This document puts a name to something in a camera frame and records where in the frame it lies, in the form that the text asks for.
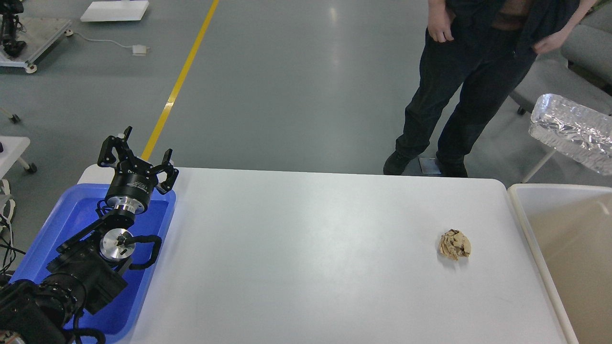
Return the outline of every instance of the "caster wheel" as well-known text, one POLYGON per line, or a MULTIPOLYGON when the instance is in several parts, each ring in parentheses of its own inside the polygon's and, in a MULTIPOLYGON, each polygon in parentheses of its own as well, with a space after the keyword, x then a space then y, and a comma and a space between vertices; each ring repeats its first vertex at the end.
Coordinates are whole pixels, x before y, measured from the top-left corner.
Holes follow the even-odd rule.
POLYGON ((26 73, 28 73, 28 74, 32 74, 32 73, 36 72, 37 70, 38 70, 38 67, 36 67, 35 64, 31 64, 31 65, 26 67, 26 73))
POLYGON ((28 173, 36 173, 36 171, 38 171, 38 168, 36 168, 36 165, 32 162, 29 165, 29 168, 24 168, 24 170, 26 170, 28 173))

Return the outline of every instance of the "black pants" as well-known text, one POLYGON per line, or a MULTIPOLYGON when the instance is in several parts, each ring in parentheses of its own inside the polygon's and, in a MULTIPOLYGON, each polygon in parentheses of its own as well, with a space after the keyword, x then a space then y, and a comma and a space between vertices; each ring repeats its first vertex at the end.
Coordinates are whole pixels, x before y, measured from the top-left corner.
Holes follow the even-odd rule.
POLYGON ((442 110, 463 83, 459 104, 438 140, 442 159, 463 162, 535 60, 535 55, 515 55, 519 35, 520 31, 491 28, 476 46, 470 46, 460 36, 453 42, 438 43, 425 33, 419 89, 406 107, 404 132, 395 150, 410 158, 423 153, 442 110))

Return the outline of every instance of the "beige container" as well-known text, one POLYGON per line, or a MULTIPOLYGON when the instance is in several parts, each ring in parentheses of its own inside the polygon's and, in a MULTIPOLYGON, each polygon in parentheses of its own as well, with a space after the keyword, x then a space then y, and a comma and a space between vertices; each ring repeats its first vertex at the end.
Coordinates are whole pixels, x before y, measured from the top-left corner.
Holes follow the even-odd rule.
POLYGON ((517 184, 508 193, 567 341, 612 343, 612 189, 517 184))

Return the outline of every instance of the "hand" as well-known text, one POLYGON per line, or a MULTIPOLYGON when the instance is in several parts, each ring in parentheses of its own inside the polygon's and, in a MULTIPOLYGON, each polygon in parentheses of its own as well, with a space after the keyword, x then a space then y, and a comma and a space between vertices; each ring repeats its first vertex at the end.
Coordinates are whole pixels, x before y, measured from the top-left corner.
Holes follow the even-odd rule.
POLYGON ((439 43, 455 40, 450 32, 450 24, 453 19, 455 19, 455 14, 448 10, 444 4, 430 6, 427 31, 431 38, 439 43))
POLYGON ((561 29, 550 36, 542 38, 539 42, 533 44, 531 48, 536 54, 545 54, 549 51, 559 49, 569 37, 570 32, 572 31, 565 28, 561 29))

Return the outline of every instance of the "person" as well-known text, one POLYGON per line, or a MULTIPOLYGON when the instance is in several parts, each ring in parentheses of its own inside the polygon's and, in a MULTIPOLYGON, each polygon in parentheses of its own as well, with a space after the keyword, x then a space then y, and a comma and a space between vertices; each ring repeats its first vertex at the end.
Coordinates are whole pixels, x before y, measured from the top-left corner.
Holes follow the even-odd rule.
POLYGON ((430 137, 459 86, 438 140, 443 176, 468 177, 464 156, 538 54, 555 50, 596 0, 428 0, 419 88, 384 174, 402 174, 430 137))

